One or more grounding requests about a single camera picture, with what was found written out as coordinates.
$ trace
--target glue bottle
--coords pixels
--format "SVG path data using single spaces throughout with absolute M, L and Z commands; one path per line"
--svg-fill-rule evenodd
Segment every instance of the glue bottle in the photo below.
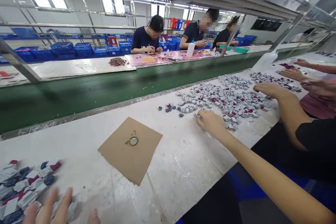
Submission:
M 276 50 L 267 52 L 257 61 L 257 63 L 251 68 L 252 72 L 263 72 L 277 59 L 278 53 Z
M 195 49 L 195 44 L 194 44 L 194 40 L 192 40 L 192 42 L 189 43 L 188 45 L 187 58 L 191 58 L 193 56 L 194 49 Z

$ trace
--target green conveyor belt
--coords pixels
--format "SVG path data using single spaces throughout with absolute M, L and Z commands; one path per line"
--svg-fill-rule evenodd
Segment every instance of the green conveyor belt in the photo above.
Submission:
M 280 52 L 278 60 L 286 58 L 288 53 Z M 295 51 L 295 55 L 300 53 L 302 49 Z M 253 66 L 262 54 L 235 55 L 0 88 L 0 134 L 241 71 Z

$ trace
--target green tray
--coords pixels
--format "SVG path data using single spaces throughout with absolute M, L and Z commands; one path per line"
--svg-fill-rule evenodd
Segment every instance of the green tray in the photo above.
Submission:
M 245 54 L 249 51 L 250 49 L 247 48 L 241 48 L 241 47 L 236 47 L 236 49 L 234 51 L 236 51 L 237 53 L 242 53 Z
M 220 49 L 224 49 L 224 46 L 225 46 L 225 45 L 220 45 L 219 48 L 220 48 Z M 232 49 L 232 47 L 229 46 L 229 47 L 227 48 L 227 51 L 230 51 L 231 49 Z

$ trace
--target cardboard sheet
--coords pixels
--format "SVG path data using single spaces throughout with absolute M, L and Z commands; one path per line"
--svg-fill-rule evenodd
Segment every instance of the cardboard sheet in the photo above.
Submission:
M 131 146 L 128 140 L 136 136 L 138 143 Z M 98 148 L 98 151 L 126 178 L 140 185 L 162 134 L 128 117 Z

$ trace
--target dark hair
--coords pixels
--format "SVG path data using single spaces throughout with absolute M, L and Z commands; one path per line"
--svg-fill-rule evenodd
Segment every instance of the dark hair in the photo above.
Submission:
M 217 19 L 219 17 L 219 10 L 218 9 L 211 9 L 211 8 L 209 8 L 206 11 L 206 14 L 209 14 L 212 22 L 215 22 L 215 21 L 217 21 Z
M 304 31 L 303 34 L 309 34 L 309 33 L 311 33 L 313 30 L 314 30 L 314 28 L 310 28 L 310 29 Z
M 235 25 L 236 23 L 238 23 L 240 16 L 234 16 L 233 18 L 231 18 L 230 22 L 227 24 L 226 28 L 231 27 L 232 25 Z
M 149 26 L 155 32 L 163 32 L 163 18 L 160 15 L 155 15 L 149 22 Z

